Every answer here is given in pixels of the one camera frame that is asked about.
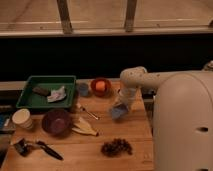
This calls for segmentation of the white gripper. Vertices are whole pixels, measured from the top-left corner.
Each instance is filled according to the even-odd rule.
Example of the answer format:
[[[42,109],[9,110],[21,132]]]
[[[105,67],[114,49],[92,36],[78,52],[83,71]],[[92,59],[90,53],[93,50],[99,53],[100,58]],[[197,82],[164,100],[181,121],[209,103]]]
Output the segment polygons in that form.
[[[117,103],[123,104],[130,109],[135,100],[136,92],[135,88],[122,87],[118,93]]]

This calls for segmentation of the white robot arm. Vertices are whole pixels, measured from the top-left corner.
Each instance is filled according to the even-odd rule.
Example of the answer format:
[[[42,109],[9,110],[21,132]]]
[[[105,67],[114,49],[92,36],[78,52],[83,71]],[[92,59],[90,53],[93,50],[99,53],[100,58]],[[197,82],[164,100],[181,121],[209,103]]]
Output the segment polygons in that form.
[[[136,91],[156,92],[153,110],[154,171],[213,171],[213,72],[120,74],[118,101],[130,107]]]

